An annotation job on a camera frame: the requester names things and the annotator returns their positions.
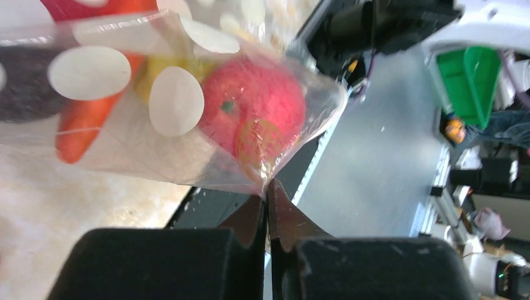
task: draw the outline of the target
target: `toy carrot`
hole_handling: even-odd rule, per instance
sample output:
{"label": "toy carrot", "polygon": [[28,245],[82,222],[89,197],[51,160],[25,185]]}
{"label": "toy carrot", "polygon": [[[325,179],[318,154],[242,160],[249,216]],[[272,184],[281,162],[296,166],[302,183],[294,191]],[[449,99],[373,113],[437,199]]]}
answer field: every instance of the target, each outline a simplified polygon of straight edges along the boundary
{"label": "toy carrot", "polygon": [[[144,56],[126,55],[134,76],[140,68]],[[55,138],[57,156],[68,164],[78,162],[97,138],[105,120],[123,91],[95,101],[71,101],[61,113],[58,134]]]}

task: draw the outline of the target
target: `green bin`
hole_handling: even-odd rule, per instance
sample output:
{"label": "green bin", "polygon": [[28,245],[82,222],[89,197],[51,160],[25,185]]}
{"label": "green bin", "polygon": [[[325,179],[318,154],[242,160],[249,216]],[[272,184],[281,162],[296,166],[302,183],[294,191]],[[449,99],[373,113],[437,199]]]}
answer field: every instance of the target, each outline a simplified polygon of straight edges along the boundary
{"label": "green bin", "polygon": [[436,62],[454,113],[466,124],[484,129],[501,70],[497,52],[486,47],[469,47],[440,54]]}

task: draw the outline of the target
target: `gold sticker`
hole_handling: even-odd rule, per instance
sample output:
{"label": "gold sticker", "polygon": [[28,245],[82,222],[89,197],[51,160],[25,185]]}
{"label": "gold sticker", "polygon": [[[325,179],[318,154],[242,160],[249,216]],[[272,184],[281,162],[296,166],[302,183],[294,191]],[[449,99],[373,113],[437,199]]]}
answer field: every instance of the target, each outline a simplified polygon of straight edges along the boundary
{"label": "gold sticker", "polygon": [[273,175],[284,147],[282,134],[272,122],[253,119],[244,123],[237,135],[236,159],[250,180],[262,183]]}

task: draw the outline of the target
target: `blue jeans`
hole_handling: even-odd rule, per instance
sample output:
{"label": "blue jeans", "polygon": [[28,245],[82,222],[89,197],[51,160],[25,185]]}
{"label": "blue jeans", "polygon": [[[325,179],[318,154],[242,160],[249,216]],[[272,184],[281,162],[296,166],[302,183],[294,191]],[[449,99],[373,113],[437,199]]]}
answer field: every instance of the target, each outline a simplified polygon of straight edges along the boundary
{"label": "blue jeans", "polygon": [[489,141],[530,149],[530,111],[496,111],[487,127],[466,126],[466,140]]}

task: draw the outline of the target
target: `gray floor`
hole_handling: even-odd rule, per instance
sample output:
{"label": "gray floor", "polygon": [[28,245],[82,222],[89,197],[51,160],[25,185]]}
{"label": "gray floor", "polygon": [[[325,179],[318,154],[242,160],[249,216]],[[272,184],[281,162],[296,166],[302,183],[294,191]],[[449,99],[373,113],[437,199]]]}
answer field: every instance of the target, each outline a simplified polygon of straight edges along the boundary
{"label": "gray floor", "polygon": [[[377,57],[366,101],[342,115],[298,204],[330,234],[419,231],[443,148],[435,136],[439,99],[423,61],[419,48]],[[269,276],[270,264],[265,291]]]}

